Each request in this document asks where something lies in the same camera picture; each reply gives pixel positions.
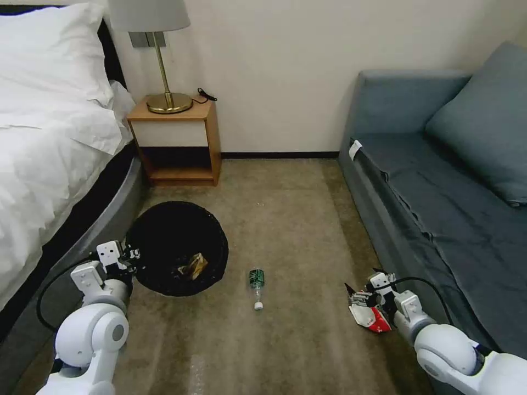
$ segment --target lamp stand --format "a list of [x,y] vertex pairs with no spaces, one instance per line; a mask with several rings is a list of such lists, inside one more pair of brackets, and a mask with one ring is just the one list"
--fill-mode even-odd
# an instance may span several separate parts
[[165,86],[165,93],[150,96],[147,100],[147,108],[150,112],[157,114],[174,114],[176,112],[183,112],[192,107],[192,98],[183,93],[171,93],[169,83],[166,80],[165,66],[163,64],[163,57],[161,56],[161,49],[159,48],[158,40],[154,37],[155,52],[158,55],[159,68],[161,69],[161,77],[163,85]]

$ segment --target white bedsheet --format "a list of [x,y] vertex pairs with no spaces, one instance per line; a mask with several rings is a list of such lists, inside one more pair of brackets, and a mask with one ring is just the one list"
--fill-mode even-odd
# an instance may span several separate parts
[[119,83],[112,89],[110,110],[28,92],[20,92],[25,101],[0,98],[0,309],[73,206],[132,139],[122,119],[133,100]]

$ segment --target bed frame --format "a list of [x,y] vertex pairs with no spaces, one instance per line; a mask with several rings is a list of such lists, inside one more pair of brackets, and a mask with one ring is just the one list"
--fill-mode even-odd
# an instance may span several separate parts
[[[0,5],[0,15],[17,15],[52,5]],[[121,65],[105,22],[98,31],[109,80],[126,87]],[[122,240],[138,213],[143,191],[141,162],[133,144],[116,155],[89,193],[75,205],[20,290],[0,312],[0,392],[10,393],[42,347],[53,336],[36,317],[36,300],[43,285],[58,272],[93,251],[97,244]],[[43,314],[59,324],[82,295],[68,275],[46,293]]]

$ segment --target sofa cushion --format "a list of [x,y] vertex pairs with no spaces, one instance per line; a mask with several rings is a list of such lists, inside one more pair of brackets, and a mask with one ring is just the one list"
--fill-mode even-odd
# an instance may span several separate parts
[[[361,136],[361,143],[484,330],[501,350],[527,358],[527,316],[519,313],[527,305],[527,207],[508,206],[458,157],[423,134],[373,134]],[[425,243],[410,244],[422,256]],[[423,265],[433,270],[440,289],[451,286],[434,257]]]
[[498,196],[527,204],[527,50],[502,44],[427,124]]

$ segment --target gray pillow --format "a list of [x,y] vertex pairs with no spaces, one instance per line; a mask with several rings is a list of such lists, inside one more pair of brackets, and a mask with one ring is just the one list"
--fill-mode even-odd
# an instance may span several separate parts
[[527,204],[527,50],[501,44],[426,132],[506,202]]

